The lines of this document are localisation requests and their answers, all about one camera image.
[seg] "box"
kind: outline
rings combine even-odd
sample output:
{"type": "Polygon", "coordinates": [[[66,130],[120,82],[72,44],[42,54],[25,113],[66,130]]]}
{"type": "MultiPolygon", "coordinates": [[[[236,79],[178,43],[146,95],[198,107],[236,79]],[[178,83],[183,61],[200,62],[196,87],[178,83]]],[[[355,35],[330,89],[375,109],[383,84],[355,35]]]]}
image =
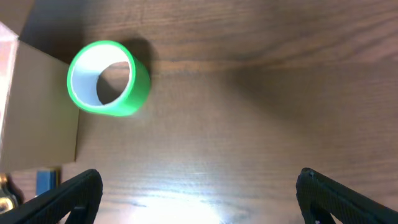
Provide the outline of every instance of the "box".
{"type": "Polygon", "coordinates": [[[33,3],[0,2],[0,172],[75,160],[68,65],[18,39],[33,3]]]}

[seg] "wooden table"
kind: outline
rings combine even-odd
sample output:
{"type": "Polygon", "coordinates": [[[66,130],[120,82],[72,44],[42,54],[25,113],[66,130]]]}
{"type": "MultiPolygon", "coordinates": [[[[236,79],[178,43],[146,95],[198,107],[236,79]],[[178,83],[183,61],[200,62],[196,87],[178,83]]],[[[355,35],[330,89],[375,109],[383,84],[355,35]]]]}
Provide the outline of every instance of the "wooden table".
{"type": "Polygon", "coordinates": [[[303,167],[398,210],[398,2],[36,1],[22,40],[117,40],[152,75],[134,116],[80,114],[62,177],[101,173],[96,223],[303,223],[303,167]]]}

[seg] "green tape roll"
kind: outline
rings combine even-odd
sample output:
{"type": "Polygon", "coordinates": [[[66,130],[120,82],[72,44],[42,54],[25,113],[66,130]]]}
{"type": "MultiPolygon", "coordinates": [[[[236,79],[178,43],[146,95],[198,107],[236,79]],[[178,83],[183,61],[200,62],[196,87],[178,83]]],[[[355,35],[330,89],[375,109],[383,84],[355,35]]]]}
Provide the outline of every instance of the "green tape roll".
{"type": "Polygon", "coordinates": [[[87,45],[73,59],[68,71],[68,92],[73,102],[90,113],[128,116],[146,101],[150,78],[145,66],[121,44],[101,40],[87,45]],[[114,101],[102,104],[96,85],[101,73],[117,62],[127,62],[130,73],[126,88],[114,101]]]}

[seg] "wood grain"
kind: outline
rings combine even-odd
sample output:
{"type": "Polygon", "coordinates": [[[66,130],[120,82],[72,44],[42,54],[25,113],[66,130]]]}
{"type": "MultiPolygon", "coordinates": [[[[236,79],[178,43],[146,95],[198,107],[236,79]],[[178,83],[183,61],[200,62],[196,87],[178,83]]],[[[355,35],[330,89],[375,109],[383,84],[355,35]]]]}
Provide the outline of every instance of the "wood grain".
{"type": "MultiPolygon", "coordinates": [[[[100,39],[151,48],[131,49],[150,54],[143,109],[81,112],[76,163],[63,167],[63,180],[103,176],[96,223],[177,223],[160,205],[181,217],[206,206],[220,223],[303,223],[303,167],[398,210],[398,2],[59,2],[38,0],[21,38],[66,62],[100,39]]],[[[14,174],[26,199],[33,174],[14,174]]]]}

